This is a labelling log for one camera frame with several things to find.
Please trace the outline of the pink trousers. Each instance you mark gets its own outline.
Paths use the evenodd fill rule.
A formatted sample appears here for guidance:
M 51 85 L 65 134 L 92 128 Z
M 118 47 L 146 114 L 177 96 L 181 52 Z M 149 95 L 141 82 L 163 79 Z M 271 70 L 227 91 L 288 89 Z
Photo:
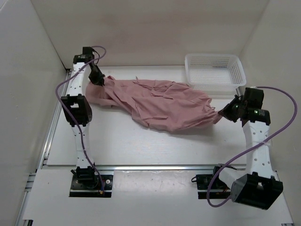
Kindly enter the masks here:
M 212 126 L 222 118 L 207 93 L 175 81 L 108 76 L 104 86 L 88 83 L 85 96 L 91 104 L 122 108 L 137 123 L 168 132 Z

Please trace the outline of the white plastic basket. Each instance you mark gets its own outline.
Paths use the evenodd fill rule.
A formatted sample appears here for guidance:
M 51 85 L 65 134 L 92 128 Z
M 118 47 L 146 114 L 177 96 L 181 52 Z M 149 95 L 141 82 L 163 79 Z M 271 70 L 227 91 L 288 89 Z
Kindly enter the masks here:
M 246 85 L 241 61 L 232 54 L 187 54 L 185 72 L 189 85 L 207 92 L 233 92 Z

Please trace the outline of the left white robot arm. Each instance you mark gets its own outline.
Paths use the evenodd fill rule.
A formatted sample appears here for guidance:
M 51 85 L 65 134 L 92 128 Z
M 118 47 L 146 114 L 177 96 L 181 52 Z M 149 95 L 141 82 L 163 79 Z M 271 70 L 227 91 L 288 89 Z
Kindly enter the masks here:
M 60 97 L 63 112 L 70 124 L 75 138 L 77 164 L 73 174 L 80 184 L 87 188 L 98 188 L 104 191 L 104 181 L 95 166 L 89 147 L 89 124 L 92 120 L 92 109 L 85 97 L 87 79 L 96 76 L 103 78 L 94 64 L 93 53 L 76 55 L 73 59 L 73 70 L 66 94 Z

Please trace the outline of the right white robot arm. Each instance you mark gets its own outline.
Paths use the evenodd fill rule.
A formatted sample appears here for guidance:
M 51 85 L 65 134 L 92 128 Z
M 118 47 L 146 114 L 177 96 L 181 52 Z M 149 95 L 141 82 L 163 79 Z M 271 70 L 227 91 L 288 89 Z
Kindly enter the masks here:
M 216 188 L 225 185 L 230 199 L 243 205 L 268 210 L 283 191 L 283 183 L 276 180 L 270 163 L 270 113 L 263 110 L 263 95 L 246 99 L 235 96 L 218 113 L 236 122 L 241 120 L 246 139 L 246 170 L 240 172 L 227 164 L 215 167 L 210 184 Z

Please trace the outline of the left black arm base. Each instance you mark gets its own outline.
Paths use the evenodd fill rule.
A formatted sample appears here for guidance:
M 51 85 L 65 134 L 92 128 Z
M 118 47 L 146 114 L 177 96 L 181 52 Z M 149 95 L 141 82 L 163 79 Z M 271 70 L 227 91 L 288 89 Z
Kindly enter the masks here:
M 104 191 L 101 190 L 101 182 L 99 177 L 95 176 L 96 181 L 88 184 L 82 183 L 77 180 L 76 173 L 72 172 L 72 181 L 70 186 L 70 197 L 82 197 L 82 198 L 111 198 L 112 186 L 113 186 L 113 175 L 104 174 L 102 180 L 104 182 Z

